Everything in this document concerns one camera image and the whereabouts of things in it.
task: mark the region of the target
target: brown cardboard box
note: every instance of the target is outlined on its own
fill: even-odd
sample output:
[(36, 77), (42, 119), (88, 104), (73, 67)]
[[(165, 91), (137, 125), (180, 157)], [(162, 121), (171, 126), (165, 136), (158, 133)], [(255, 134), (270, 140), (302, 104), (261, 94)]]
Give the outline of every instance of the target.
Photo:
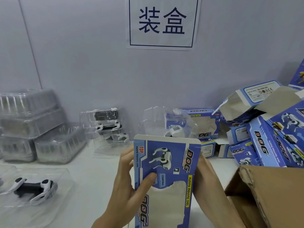
[(225, 192), (247, 228), (304, 227), (304, 169), (240, 166)]

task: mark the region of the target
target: hand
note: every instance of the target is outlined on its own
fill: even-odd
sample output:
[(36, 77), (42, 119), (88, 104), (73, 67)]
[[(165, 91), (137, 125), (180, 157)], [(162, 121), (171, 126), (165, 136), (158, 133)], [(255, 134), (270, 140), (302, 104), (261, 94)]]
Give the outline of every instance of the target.
[(193, 195), (213, 225), (216, 228), (244, 228), (211, 163), (202, 154), (194, 176)]
[(108, 207), (92, 228), (122, 228), (136, 215), (139, 207), (154, 184), (157, 174), (150, 173), (135, 191), (131, 184), (130, 170), (133, 167), (134, 148), (121, 153), (117, 175)]

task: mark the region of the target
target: white wall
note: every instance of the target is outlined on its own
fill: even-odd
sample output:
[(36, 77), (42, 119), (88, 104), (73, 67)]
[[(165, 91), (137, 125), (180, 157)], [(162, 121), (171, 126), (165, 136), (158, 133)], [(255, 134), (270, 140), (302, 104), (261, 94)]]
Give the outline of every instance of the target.
[(18, 0), (0, 0), (0, 92), (40, 88)]
[(124, 0), (21, 0), (42, 86), (69, 117), (126, 107), (216, 107), (235, 89), (287, 84), (304, 57), (303, 0), (202, 0), (193, 51), (126, 49)]

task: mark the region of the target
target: white table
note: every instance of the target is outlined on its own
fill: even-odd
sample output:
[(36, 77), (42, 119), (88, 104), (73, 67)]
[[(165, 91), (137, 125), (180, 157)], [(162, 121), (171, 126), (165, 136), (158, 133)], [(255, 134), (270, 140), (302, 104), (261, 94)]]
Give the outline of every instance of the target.
[[(92, 158), (93, 149), (86, 147), (71, 163), (44, 165), (37, 162), (11, 164), (0, 160), (0, 165), (15, 165), (17, 168), (67, 168), (74, 181), (74, 188), (48, 228), (90, 228), (95, 219), (103, 214), (112, 193), (118, 167), (118, 157)], [(223, 185), (229, 183), (238, 165), (234, 159), (210, 159)], [(132, 181), (134, 170), (131, 170)], [(134, 220), (129, 228), (134, 228)], [(201, 211), (194, 197), (190, 214), (190, 228), (213, 227)]]

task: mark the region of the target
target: sign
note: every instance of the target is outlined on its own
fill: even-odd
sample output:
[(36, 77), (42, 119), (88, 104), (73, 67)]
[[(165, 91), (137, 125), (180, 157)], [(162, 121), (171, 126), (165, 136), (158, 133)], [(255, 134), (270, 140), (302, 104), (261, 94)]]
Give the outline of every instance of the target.
[(127, 48), (191, 50), (201, 0), (126, 0)]

